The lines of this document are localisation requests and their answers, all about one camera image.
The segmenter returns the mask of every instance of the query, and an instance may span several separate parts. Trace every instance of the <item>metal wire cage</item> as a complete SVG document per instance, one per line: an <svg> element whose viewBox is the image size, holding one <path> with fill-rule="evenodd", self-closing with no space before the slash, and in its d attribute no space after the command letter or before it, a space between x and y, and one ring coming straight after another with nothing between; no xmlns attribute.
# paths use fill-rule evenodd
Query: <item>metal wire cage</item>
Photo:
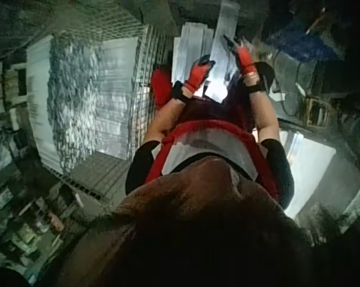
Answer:
<svg viewBox="0 0 360 287"><path fill-rule="evenodd" d="M79 0L74 4L64 1L64 3L55 6L53 14L54 17L51 18L48 27L39 34L39 37L32 44L37 43L37 41L40 42L40 39L47 35L59 35L62 32L69 33L78 39L87 39L99 45L115 39L137 38L132 90L130 96L125 98L129 106L125 109L129 114L128 138L122 138L123 141L127 141L126 157L115 158L111 149L97 146L95 153L84 162L78 163L69 174L62 174L56 165L50 166L50 161L44 162L45 167L60 180L69 184L82 199L90 199L90 201L96 202L96 205L108 209L115 206L123 198L124 181L130 161L140 147L148 125L154 117L155 107L151 94L150 78L155 66L166 61L171 40L151 25L142 24L129 10L113 0L101 0L96 1L96 3ZM35 77L37 77L36 67L34 71ZM121 83L115 79L110 81L114 81L111 85L113 87ZM37 109L35 97L40 97L40 95L37 91L33 92L32 104L33 108ZM110 112L116 112L115 109L108 109ZM107 135L107 132L102 134L102 136L104 135L108 136L104 145L116 146L116 141L121 140L117 135Z"/></svg>

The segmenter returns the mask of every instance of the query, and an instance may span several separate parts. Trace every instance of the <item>black wristband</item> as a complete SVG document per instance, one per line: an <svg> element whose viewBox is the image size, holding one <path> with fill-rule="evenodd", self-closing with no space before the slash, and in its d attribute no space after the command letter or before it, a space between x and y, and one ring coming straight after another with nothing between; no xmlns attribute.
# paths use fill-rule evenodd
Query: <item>black wristband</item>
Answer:
<svg viewBox="0 0 360 287"><path fill-rule="evenodd" d="M248 89L249 94L251 93L256 93L258 91L265 91L265 88L263 85L261 85L260 82L258 82L257 84L255 84L254 86L246 86L246 88Z"/></svg>
<svg viewBox="0 0 360 287"><path fill-rule="evenodd" d="M178 99L181 102L187 104L190 102L191 99L182 94L181 88L182 88L182 82L177 81L170 92L170 96L172 97L172 99Z"/></svg>

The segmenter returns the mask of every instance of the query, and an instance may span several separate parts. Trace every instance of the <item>black sleeve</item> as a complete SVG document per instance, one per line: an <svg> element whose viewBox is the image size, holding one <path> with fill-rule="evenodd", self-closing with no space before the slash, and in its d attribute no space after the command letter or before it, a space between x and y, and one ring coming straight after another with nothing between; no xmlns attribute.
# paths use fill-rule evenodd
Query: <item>black sleeve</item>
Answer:
<svg viewBox="0 0 360 287"><path fill-rule="evenodd" d="M152 150L159 143L158 141L149 141L137 150L127 174L126 195L144 184L154 163Z"/></svg>
<svg viewBox="0 0 360 287"><path fill-rule="evenodd" d="M273 172L279 192L279 203L286 209L294 195L294 180L290 164L281 143L275 139L266 139L261 145L267 148L266 160Z"/></svg>

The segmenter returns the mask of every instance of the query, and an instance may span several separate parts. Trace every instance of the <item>red harness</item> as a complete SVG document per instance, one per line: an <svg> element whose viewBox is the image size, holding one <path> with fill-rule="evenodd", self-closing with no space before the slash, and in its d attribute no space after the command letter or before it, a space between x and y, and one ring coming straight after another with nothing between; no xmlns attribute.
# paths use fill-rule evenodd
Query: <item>red harness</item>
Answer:
<svg viewBox="0 0 360 287"><path fill-rule="evenodd" d="M202 129L221 129L230 132L236 138L238 138L248 149L248 152L252 158L252 161L257 169L258 178L257 182L263 186L268 193L275 199L278 200L278 191L276 183L273 178L273 174L269 169L268 162L264 158L260 151L252 134L244 132L234 124L228 123L227 121L220 120L200 120L200 121L187 121L178 125L169 135L161 142L161 150L158 152L156 159L152 165L150 173L145 180L148 183L155 178L161 176L161 171L166 162L169 151L173 145L175 139L179 138L185 133L196 132Z"/></svg>

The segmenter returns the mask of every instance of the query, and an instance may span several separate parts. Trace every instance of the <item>red glove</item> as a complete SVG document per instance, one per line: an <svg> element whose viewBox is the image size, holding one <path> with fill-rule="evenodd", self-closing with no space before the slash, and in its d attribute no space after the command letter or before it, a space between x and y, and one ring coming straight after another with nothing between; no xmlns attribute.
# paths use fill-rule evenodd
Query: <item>red glove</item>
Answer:
<svg viewBox="0 0 360 287"><path fill-rule="evenodd" d="M241 74L244 76L251 72L257 72L257 69L252 60L252 56L248 49L243 44L240 45L235 40L225 35L224 39L228 43L228 48L236 57L237 67L240 69Z"/></svg>
<svg viewBox="0 0 360 287"><path fill-rule="evenodd" d="M216 64L215 61L209 60L210 55L205 55L193 63L190 77L184 83L184 87L194 94L208 77L210 70Z"/></svg>

